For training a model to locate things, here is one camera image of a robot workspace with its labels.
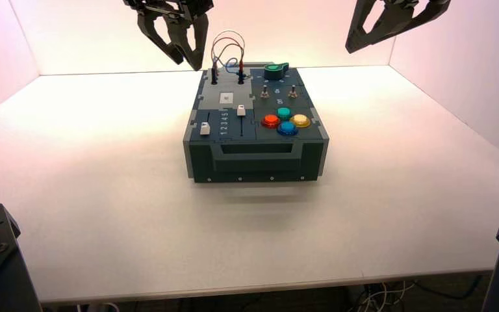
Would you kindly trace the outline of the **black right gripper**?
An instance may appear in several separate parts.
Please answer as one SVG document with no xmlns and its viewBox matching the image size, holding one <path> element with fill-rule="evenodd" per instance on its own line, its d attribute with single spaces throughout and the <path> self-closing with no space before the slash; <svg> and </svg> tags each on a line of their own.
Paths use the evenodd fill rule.
<svg viewBox="0 0 499 312">
<path fill-rule="evenodd" d="M 419 0 L 383 0 L 383 11 L 371 30 L 364 28 L 365 21 L 376 1 L 357 1 L 346 40 L 348 53 L 404 33 L 444 14 L 450 1 L 428 1 L 425 8 L 413 16 Z"/>
</svg>

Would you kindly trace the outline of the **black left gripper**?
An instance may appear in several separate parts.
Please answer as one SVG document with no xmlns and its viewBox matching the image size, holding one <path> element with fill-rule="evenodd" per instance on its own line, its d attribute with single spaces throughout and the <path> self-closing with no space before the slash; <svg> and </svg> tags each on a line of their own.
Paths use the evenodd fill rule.
<svg viewBox="0 0 499 312">
<path fill-rule="evenodd" d="M 206 13 L 214 7 L 213 1 L 123 0 L 123 3 L 137 11 L 139 29 L 165 55 L 176 64 L 187 61 L 194 71 L 201 69 L 209 26 Z M 163 15 L 175 18 L 166 20 L 170 43 L 166 43 L 155 28 L 155 20 Z M 194 32 L 193 47 L 188 40 L 189 28 Z"/>
</svg>

